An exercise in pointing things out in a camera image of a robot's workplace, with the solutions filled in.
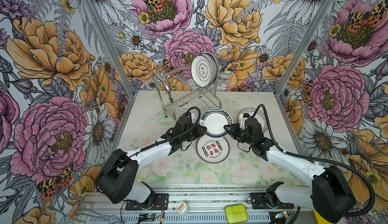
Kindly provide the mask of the green rim white plate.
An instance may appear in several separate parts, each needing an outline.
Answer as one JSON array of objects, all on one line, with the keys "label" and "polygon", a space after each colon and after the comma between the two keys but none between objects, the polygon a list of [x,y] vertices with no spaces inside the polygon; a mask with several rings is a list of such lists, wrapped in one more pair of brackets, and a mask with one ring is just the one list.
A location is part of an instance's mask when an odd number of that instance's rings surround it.
[{"label": "green rim white plate", "polygon": [[207,128],[205,134],[213,138],[221,138],[227,135],[224,126],[232,125],[231,115],[220,108],[207,110],[200,118],[200,125]]}]

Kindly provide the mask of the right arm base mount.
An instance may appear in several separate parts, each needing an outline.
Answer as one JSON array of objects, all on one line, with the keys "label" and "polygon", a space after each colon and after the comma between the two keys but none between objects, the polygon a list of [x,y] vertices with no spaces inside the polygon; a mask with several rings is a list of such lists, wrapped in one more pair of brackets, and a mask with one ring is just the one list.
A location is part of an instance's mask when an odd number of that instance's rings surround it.
[{"label": "right arm base mount", "polygon": [[282,203],[280,200],[272,193],[250,193],[249,197],[246,199],[246,203],[250,204],[253,209],[288,209],[292,210],[295,208],[293,204]]}]

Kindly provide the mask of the yellow box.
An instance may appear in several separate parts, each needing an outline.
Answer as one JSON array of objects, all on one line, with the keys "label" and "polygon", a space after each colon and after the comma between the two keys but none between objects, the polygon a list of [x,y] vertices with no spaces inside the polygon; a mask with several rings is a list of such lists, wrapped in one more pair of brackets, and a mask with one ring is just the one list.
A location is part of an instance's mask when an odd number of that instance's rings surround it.
[{"label": "yellow box", "polygon": [[313,212],[318,224],[328,224],[328,222],[316,211]]}]

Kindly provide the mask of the green circuit board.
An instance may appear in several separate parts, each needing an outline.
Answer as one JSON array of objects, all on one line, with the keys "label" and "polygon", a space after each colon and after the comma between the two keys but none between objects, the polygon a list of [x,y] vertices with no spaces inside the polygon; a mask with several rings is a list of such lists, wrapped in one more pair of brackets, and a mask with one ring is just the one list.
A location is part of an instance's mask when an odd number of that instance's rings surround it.
[{"label": "green circuit board", "polygon": [[137,223],[140,224],[142,222],[162,221],[163,218],[164,218],[164,214],[155,214],[155,213],[141,214],[138,217]]}]

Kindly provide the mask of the right aluminium corner post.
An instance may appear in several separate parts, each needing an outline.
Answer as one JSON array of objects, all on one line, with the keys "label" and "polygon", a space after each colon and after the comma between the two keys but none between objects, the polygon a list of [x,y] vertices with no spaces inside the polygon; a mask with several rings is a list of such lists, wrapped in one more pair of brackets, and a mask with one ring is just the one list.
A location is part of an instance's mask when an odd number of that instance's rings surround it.
[{"label": "right aluminium corner post", "polygon": [[328,10],[332,7],[333,3],[334,3],[334,0],[322,0],[321,5],[318,7],[317,14],[312,16],[310,25],[308,26],[306,32],[304,33],[301,39],[301,42],[297,47],[288,68],[285,71],[285,74],[283,75],[278,86],[276,87],[276,91],[274,93],[276,97],[280,95],[283,88],[291,79],[291,76],[293,75],[293,72],[299,65],[299,62],[302,59],[304,52],[308,47],[308,44],[314,37],[316,31],[318,30]]}]

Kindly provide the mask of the round tape roll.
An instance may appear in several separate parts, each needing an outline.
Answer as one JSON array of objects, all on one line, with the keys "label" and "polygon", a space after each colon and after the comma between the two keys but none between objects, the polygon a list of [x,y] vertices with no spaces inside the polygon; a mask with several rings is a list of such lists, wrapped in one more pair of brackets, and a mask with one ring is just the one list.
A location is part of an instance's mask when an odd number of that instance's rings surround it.
[{"label": "round tape roll", "polygon": [[185,216],[189,212],[188,205],[185,202],[177,203],[176,211],[180,216]]}]

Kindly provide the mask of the black striped rim plate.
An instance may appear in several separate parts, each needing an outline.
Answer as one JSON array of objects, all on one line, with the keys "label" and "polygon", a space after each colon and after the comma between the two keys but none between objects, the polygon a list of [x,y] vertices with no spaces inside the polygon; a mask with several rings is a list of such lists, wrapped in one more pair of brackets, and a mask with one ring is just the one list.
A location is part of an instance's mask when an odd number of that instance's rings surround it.
[{"label": "black striped rim plate", "polygon": [[[254,108],[245,108],[243,110],[241,110],[237,116],[237,123],[240,124],[240,126],[242,128],[245,127],[245,121],[249,118],[251,118],[253,116],[255,112],[255,109]],[[268,125],[267,125],[267,122],[266,122],[266,117],[265,117],[265,114],[263,111],[259,110],[256,114],[255,114],[255,117],[254,117],[258,122],[259,124],[261,125],[262,127],[262,131],[263,132],[266,132],[268,130]]]}]

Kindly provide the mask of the left aluminium corner post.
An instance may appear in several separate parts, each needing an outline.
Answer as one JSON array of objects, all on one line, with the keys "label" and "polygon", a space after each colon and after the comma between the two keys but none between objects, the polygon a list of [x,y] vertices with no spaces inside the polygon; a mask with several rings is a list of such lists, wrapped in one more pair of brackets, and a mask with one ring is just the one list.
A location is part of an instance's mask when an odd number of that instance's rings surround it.
[{"label": "left aluminium corner post", "polygon": [[101,16],[99,15],[98,9],[97,9],[96,5],[94,4],[94,1],[93,0],[81,0],[81,1],[84,5],[85,9],[88,12],[88,15],[89,15],[91,22],[95,26],[95,28],[100,36],[100,39],[101,39],[105,49],[107,50],[107,53],[108,53],[110,59],[112,60],[114,67],[117,70],[117,73],[122,81],[122,84],[123,84],[128,96],[131,99],[133,99],[133,97],[134,97],[133,88],[132,88],[132,86],[127,78],[127,75],[123,69],[122,64],[119,61],[119,56],[118,56],[118,54],[117,54],[117,52],[112,44],[112,41],[109,37],[109,34],[106,30],[106,27],[104,25],[103,20],[102,20]]}]

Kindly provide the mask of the aluminium corner post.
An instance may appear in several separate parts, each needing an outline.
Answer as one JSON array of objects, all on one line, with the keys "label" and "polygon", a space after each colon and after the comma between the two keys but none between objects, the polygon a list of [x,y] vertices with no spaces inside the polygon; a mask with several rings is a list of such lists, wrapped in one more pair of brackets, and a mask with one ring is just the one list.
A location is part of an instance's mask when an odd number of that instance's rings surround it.
[{"label": "aluminium corner post", "polygon": [[276,97],[280,95],[283,88],[291,79],[291,76],[293,75],[293,72],[299,65],[299,62],[302,59],[304,52],[308,47],[308,44],[314,37],[316,31],[318,30],[328,10],[332,7],[333,3],[334,3],[334,0],[322,0],[321,5],[318,7],[317,14],[312,16],[310,25],[308,26],[306,32],[304,33],[301,39],[301,42],[297,47],[288,68],[285,71],[285,74],[283,75],[278,86],[276,87],[276,91],[274,93]]},{"label": "aluminium corner post", "polygon": [[112,41],[109,37],[109,34],[106,30],[106,27],[104,25],[103,20],[102,20],[101,16],[99,15],[98,9],[97,9],[96,5],[94,4],[94,1],[93,0],[81,0],[81,1],[84,5],[85,9],[88,12],[88,15],[89,15],[91,22],[95,26],[95,28],[100,36],[100,39],[101,39],[105,49],[107,50],[107,53],[108,53],[110,59],[112,60],[114,67],[117,70],[117,73],[122,81],[122,84],[123,84],[128,96],[131,99],[133,99],[133,97],[134,97],[133,88],[132,88],[132,86],[127,78],[127,75],[123,69],[122,64],[119,61],[119,56],[118,56],[118,54],[117,54],[117,52],[112,44]]}]

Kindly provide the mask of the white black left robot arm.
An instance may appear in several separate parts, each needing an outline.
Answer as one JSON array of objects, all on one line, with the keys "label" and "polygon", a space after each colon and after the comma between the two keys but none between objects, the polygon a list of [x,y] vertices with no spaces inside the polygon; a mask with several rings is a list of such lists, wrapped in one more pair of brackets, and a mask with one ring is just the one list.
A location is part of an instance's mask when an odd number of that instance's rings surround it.
[{"label": "white black left robot arm", "polygon": [[96,189],[105,194],[113,204],[124,200],[134,201],[148,209],[155,201],[155,191],[146,183],[135,181],[137,172],[156,160],[181,149],[184,142],[202,137],[207,128],[193,122],[190,113],[181,116],[175,127],[167,130],[156,142],[128,152],[112,152],[95,179]]}]

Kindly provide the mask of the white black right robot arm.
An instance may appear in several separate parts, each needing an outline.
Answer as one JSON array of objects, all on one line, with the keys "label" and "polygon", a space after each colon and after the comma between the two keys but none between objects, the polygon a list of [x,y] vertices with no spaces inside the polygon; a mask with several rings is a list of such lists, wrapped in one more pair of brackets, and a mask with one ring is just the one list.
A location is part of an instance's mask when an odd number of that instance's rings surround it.
[{"label": "white black right robot arm", "polygon": [[239,143],[249,144],[255,155],[284,168],[306,184],[306,187],[293,187],[280,181],[274,183],[266,190],[269,207],[279,208],[283,204],[306,207],[318,212],[326,221],[337,223],[355,206],[355,196],[340,169],[324,167],[300,155],[291,156],[281,149],[274,137],[264,136],[255,118],[245,120],[243,126],[236,123],[224,129]]}]

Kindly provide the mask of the green square box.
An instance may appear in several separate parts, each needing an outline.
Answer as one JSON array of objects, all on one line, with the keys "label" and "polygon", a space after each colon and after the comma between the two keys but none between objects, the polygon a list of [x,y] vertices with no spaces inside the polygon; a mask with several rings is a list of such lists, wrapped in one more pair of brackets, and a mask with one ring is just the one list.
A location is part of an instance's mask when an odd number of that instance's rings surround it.
[{"label": "green square box", "polygon": [[225,208],[226,220],[229,224],[240,224],[248,221],[247,209],[243,204],[227,206]]}]

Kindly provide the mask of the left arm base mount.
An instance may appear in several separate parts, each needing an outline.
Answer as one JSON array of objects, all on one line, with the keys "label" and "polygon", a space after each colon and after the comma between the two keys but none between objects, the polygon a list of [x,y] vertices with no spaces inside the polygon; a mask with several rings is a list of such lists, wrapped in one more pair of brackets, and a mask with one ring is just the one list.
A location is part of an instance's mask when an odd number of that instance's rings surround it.
[{"label": "left arm base mount", "polygon": [[137,201],[127,201],[125,210],[127,211],[146,211],[146,210],[167,210],[169,203],[169,194],[152,194],[144,203]]}]

